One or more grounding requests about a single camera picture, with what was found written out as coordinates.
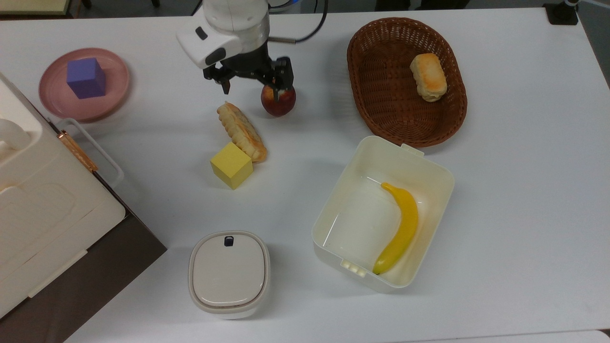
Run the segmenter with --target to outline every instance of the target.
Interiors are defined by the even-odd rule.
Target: container lid
[[[218,308],[251,302],[264,286],[264,256],[258,241],[246,234],[222,234],[205,240],[192,264],[195,296]]]

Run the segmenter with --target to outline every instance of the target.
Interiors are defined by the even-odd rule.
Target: copper latch
[[[66,131],[62,131],[60,134],[58,134],[57,138],[59,138],[59,140],[66,146],[66,148],[70,150],[72,155],[74,155],[76,159],[79,160],[82,165],[85,166],[85,168],[87,168],[88,171],[92,173],[97,171],[98,166],[95,165],[93,161],[91,161],[89,156],[85,154],[85,151],[83,151],[79,147],[79,145],[74,141],[74,139],[72,139],[72,137],[70,137],[70,135]]]

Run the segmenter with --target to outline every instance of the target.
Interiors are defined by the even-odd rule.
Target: black cable
[[[202,3],[203,3],[203,0],[199,0],[199,2],[197,2],[197,6],[195,6],[195,9],[193,10],[193,13],[191,13],[191,16],[195,15],[195,12],[197,12],[197,10],[199,9],[199,6],[201,6]]]
[[[277,5],[277,6],[269,5],[269,9],[281,9],[282,7],[287,7],[291,2],[292,2],[292,0],[288,0],[288,1],[286,1],[285,3],[283,3],[281,5]]]
[[[315,30],[312,33],[310,33],[309,35],[307,35],[301,39],[295,40],[295,43],[305,42],[306,40],[313,37],[316,33],[318,33],[318,31],[322,28],[322,25],[324,25],[324,21],[326,20],[327,13],[328,13],[328,0],[324,0],[324,12],[322,12],[322,19],[320,20],[320,24],[318,24],[318,27],[316,27]]]

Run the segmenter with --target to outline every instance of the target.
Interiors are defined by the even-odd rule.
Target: white lidded container
[[[188,289],[195,305],[223,319],[239,319],[260,308],[269,288],[269,251],[247,231],[224,231],[195,245]]]
[[[408,190],[418,209],[417,232],[388,272],[371,272],[401,221],[396,201],[381,183]],[[408,286],[422,263],[453,191],[451,172],[405,144],[363,139],[312,229],[315,254],[377,292]]]

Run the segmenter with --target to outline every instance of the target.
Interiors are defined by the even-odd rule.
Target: yellow cube
[[[231,189],[236,189],[252,174],[252,159],[233,142],[227,144],[210,160],[212,170]]]

